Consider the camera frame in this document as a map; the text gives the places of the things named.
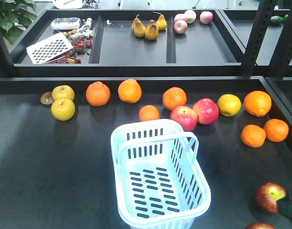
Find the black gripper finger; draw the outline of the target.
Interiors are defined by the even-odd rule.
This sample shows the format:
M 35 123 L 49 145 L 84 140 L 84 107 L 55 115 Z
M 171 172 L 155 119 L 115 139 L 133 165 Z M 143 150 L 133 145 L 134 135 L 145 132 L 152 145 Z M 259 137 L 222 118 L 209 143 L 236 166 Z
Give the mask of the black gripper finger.
M 288 194 L 277 200 L 278 213 L 292 222 L 292 190 Z

